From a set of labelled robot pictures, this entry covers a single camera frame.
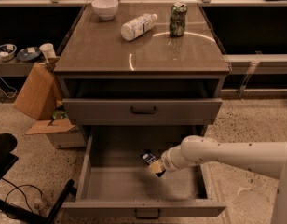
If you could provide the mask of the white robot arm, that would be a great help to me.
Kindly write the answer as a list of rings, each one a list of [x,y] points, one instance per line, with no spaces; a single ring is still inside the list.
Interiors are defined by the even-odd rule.
[[[287,142],[222,143],[191,135],[164,151],[149,170],[175,172],[212,161],[278,179],[270,224],[287,224]]]

